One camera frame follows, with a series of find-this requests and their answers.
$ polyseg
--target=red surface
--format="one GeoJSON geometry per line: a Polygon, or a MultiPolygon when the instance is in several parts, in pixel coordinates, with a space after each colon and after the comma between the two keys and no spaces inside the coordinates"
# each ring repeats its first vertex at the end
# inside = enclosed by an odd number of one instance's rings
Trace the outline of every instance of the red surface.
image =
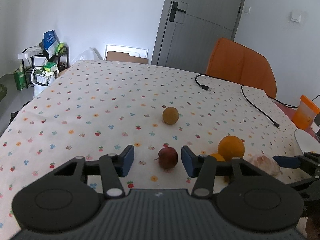
{"type": "MultiPolygon", "coordinates": [[[[288,108],[284,105],[281,105],[280,103],[278,102],[274,102],[281,110],[282,112],[284,112],[284,114],[290,118],[290,120],[292,120],[292,117],[295,113],[295,109],[293,108],[288,108]]],[[[306,130],[305,130],[308,134],[310,134],[313,138],[316,138],[316,135],[315,135],[315,132],[311,129],[311,127],[308,127],[306,130]]]]}

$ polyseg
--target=wall switch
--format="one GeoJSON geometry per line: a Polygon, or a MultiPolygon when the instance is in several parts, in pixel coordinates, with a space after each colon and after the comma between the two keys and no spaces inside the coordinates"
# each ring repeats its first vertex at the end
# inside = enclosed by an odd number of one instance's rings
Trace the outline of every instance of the wall switch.
{"type": "Polygon", "coordinates": [[[250,11],[251,11],[251,6],[246,6],[246,7],[244,8],[244,12],[245,12],[245,13],[250,13],[250,11]]]}
{"type": "Polygon", "coordinates": [[[291,20],[293,22],[300,23],[301,22],[301,13],[299,11],[292,11],[291,20]]]}

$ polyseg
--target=door handle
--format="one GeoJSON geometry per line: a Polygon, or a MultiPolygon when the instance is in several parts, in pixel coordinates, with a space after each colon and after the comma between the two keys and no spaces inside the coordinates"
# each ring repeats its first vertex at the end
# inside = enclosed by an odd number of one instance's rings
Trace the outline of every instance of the door handle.
{"type": "Polygon", "coordinates": [[[184,10],[178,9],[178,2],[173,2],[172,3],[172,8],[171,8],[171,13],[169,16],[169,22],[174,22],[174,18],[176,17],[176,12],[182,12],[182,13],[187,13],[184,10]]]}

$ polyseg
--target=leather chair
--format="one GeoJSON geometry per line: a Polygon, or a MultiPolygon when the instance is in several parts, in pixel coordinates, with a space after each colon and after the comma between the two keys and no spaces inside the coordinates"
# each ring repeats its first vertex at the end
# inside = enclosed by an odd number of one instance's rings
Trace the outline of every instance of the leather chair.
{"type": "Polygon", "coordinates": [[[267,59],[254,50],[226,38],[217,41],[206,74],[262,89],[272,98],[277,94],[276,80],[267,59]]]}

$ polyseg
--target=gray door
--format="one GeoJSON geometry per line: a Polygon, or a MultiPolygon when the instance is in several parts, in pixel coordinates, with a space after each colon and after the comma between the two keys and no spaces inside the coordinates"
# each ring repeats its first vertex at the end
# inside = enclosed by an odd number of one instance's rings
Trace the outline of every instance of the gray door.
{"type": "Polygon", "coordinates": [[[231,39],[240,4],[241,0],[172,0],[158,65],[204,73],[216,41],[231,39]]]}

